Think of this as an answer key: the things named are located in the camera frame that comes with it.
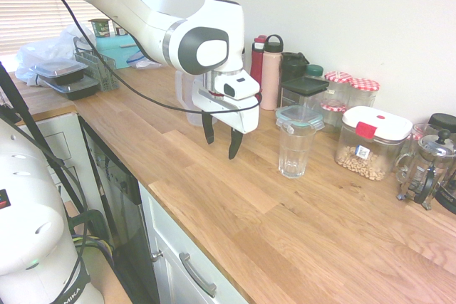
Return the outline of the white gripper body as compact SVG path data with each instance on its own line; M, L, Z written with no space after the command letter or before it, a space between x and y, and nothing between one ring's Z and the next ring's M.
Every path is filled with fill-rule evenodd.
M210 112L218 120L243 134L258 127L259 104L254 95L241 100L228 96L213 96L203 87L201 80L194 80L192 101L199 109Z

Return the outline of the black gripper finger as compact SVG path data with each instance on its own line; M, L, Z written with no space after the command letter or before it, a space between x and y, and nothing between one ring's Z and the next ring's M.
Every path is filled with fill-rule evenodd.
M204 136L207 141L207 144L212 144L214 142L214 130L213 130L213 117L208 112L202 111L202 126L204 130Z
M231 128L231 142L229 146L229 159L234 159L239 151L244 134L233 127Z

